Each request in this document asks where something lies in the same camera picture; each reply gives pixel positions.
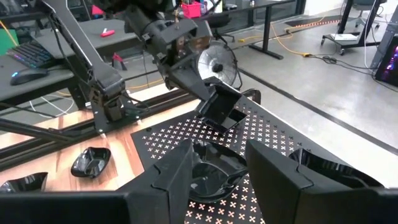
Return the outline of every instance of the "gray floor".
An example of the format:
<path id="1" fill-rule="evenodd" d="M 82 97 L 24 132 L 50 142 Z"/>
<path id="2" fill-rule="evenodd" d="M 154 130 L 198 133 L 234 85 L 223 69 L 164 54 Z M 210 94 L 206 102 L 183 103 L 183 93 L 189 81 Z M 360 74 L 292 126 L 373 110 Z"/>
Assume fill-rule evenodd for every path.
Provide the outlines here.
<path id="1" fill-rule="evenodd" d="M 327 14 L 339 14 L 339 12 L 339 10 L 334 10 Z M 351 17 L 357 14 L 358 12 L 353 12 Z M 283 22 L 276 22 L 274 27 L 277 35 L 280 35 L 288 26 Z M 386 24 L 381 23 L 381 28 L 375 31 L 377 40 L 381 39 L 385 28 Z M 336 24 L 315 27 L 295 33 L 292 38 L 281 40 L 281 42 L 288 49 L 296 52 L 333 54 L 335 53 L 335 45 L 326 41 L 324 46 L 321 47 L 320 41 L 323 34 L 334 33 L 336 29 Z M 352 30 L 354 30 L 354 25 L 349 23 L 346 31 Z M 237 40 L 261 36 L 262 27 L 241 30 L 234 34 Z M 270 40 L 269 49 L 282 54 L 285 57 L 284 60 L 276 60 L 244 47 L 248 43 L 258 40 L 259 38 L 250 38 L 246 39 L 245 43 L 238 41 L 231 43 L 232 48 L 236 49 L 235 54 L 240 67 L 355 128 L 394 147 L 398 147 L 398 139 L 395 138 L 398 127 L 398 117 L 395 113 L 398 109 L 396 104 L 398 94 L 396 92 L 379 85 L 369 75 L 336 65 L 328 65 L 314 58 L 303 58 L 300 55 L 292 54 L 275 39 Z M 347 50 L 345 56 L 334 54 L 333 57 L 358 67 L 364 67 L 365 56 L 367 64 L 370 65 L 376 48 L 366 47 L 366 54 L 364 51 L 364 48 L 357 48 Z M 127 66 L 129 67 L 129 72 L 123 73 L 126 77 L 145 71 L 142 58 L 131 59 L 128 61 Z M 146 57 L 146 69 L 148 71 L 155 69 L 149 57 Z M 148 76 L 149 83 L 159 79 L 160 74 L 158 73 Z M 131 91 L 139 91 L 146 88 L 146 86 L 140 88 L 135 88 L 135 86 L 142 86 L 146 83 L 146 78 L 142 77 L 129 81 L 127 86 L 131 88 Z M 262 106 L 265 109 L 289 123 L 325 149 L 355 168 L 373 176 L 386 187 L 398 187 L 398 175 L 392 173 L 392 170 L 398 168 L 397 156 L 243 75 L 243 90 L 248 88 L 261 90 Z M 33 104 L 42 100 L 37 99 L 33 101 Z M 63 110 L 66 110 L 70 105 L 67 100 L 60 100 L 55 104 Z M 59 111 L 48 104 L 37 106 L 36 110 L 59 114 Z M 4 118 L 30 124 L 46 119 L 26 112 L 16 112 L 4 116 Z"/>

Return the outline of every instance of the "keyboard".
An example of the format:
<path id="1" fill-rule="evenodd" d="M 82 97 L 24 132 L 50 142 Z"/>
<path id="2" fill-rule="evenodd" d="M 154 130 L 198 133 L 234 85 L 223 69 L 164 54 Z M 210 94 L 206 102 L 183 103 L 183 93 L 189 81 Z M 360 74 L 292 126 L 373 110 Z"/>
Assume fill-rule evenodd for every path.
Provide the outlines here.
<path id="1" fill-rule="evenodd" d="M 7 54 L 30 68 L 50 68 L 58 61 L 36 41 L 13 47 Z"/>

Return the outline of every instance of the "wooden table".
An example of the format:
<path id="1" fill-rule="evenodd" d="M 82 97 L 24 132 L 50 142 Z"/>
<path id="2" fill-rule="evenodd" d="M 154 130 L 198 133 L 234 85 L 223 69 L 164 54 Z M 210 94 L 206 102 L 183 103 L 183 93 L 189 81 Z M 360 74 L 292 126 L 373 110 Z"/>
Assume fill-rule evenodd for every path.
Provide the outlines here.
<path id="1" fill-rule="evenodd" d="M 166 89 L 165 85 L 158 85 L 133 93 L 131 96 L 143 101 L 167 92 L 168 89 Z M 184 105 L 143 119 L 141 122 L 108 133 L 107 135 L 103 134 L 102 136 L 83 141 L 79 144 L 62 149 L 61 151 L 2 171 L 0 172 L 0 184 L 7 180 L 18 179 L 36 172 L 48 172 L 46 191 L 116 190 L 144 171 L 136 147 L 132 141 L 131 133 L 192 111 L 197 104 L 199 104 L 199 100 L 185 103 Z M 37 124 L 37 126 L 60 129 L 86 121 L 92 117 L 93 115 L 90 111 L 77 111 L 44 121 Z M 20 134 L 6 133 L 0 136 L 0 147 L 4 148 L 30 138 L 29 136 Z M 96 179 L 77 178 L 72 176 L 70 168 L 73 161 L 80 153 L 90 146 L 107 147 L 111 150 L 112 156 L 108 166 Z"/>

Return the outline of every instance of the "perforated metal plate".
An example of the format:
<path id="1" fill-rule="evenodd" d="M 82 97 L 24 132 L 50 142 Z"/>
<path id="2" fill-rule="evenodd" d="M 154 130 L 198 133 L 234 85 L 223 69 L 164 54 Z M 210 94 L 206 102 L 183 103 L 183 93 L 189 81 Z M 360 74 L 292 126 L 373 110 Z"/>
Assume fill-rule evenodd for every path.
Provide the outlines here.
<path id="1" fill-rule="evenodd" d="M 306 148 L 325 159 L 344 164 L 251 100 L 242 97 L 236 108 L 248 116 L 224 136 L 202 124 L 195 118 L 193 112 L 133 133 L 132 139 L 144 168 L 150 167 L 180 141 L 187 138 L 222 144 L 243 157 L 245 157 L 246 141 L 255 139 L 285 156 L 298 148 Z M 245 176 L 226 200 L 213 204 L 189 202 L 185 224 L 200 223 L 264 224 L 249 176 Z"/>

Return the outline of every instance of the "white wall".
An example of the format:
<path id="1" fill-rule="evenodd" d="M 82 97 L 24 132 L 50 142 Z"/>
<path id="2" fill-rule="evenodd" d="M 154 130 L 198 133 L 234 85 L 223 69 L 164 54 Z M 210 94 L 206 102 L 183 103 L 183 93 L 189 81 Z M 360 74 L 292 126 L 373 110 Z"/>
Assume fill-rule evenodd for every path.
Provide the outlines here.
<path id="1" fill-rule="evenodd" d="M 339 9 L 344 0 L 307 0 L 304 14 L 312 16 L 332 9 Z"/>

